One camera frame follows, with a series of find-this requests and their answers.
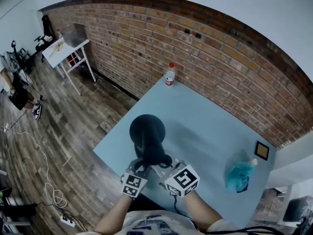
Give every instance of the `blue table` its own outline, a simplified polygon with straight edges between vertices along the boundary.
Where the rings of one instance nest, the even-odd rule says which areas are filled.
[[[129,135],[132,121],[139,115],[152,114],[165,125],[163,147],[190,164],[201,180],[198,194],[224,219],[239,228],[251,219],[266,186],[275,160],[275,148],[250,127],[212,101],[185,85],[175,82],[169,88],[161,78],[121,121],[95,147],[94,152],[121,176],[136,158]],[[268,160],[254,155],[256,142],[269,147]],[[235,193],[225,187],[225,171],[235,162],[258,158],[259,164],[249,181],[248,190]],[[156,184],[150,174],[143,190],[148,198],[174,211],[174,198]],[[186,211],[178,197],[178,209]]]

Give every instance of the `black and white shoe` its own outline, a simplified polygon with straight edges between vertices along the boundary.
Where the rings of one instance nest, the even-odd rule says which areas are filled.
[[[35,116],[35,120],[38,121],[38,119],[40,118],[40,114],[41,114],[41,105],[39,105],[36,109],[34,109],[32,113]]]

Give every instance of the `plastic bottle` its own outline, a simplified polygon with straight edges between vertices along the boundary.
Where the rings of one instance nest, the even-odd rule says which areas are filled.
[[[174,63],[170,63],[165,74],[165,84],[171,87],[174,84],[174,80],[175,80],[175,65]]]

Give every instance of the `black shorts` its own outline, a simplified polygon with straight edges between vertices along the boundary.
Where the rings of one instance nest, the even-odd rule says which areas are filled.
[[[16,108],[21,110],[28,101],[27,90],[23,88],[22,84],[20,83],[19,77],[15,74],[12,85],[15,88],[16,93],[13,98],[9,99],[16,106]]]

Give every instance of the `brick wall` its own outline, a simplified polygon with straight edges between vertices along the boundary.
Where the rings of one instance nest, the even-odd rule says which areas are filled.
[[[43,11],[54,29],[84,24],[91,65],[138,97],[174,62],[178,81],[277,148],[313,126],[309,78],[269,39],[221,12],[184,0],[68,0]]]

